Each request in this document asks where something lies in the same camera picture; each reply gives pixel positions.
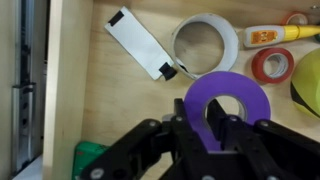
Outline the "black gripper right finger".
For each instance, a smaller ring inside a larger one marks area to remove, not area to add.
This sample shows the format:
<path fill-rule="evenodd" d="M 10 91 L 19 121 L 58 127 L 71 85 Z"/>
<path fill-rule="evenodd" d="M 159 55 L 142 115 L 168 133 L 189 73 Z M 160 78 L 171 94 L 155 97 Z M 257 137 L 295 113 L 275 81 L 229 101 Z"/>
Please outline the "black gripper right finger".
<path fill-rule="evenodd" d="M 222 151 L 235 151 L 256 180 L 320 180 L 320 143 L 268 119 L 253 125 L 209 103 L 209 126 Z"/>

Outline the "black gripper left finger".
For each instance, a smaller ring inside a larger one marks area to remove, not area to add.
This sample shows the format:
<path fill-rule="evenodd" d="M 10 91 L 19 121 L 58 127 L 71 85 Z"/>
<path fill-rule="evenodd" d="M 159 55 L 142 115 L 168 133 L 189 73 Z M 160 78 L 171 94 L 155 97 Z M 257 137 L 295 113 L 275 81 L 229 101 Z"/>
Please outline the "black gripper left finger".
<path fill-rule="evenodd" d="M 174 115 L 168 121 L 140 122 L 85 167 L 80 180 L 139 180 L 167 152 L 173 164 L 159 180 L 214 177 L 209 154 L 187 121 L 182 99 L 174 100 Z"/>

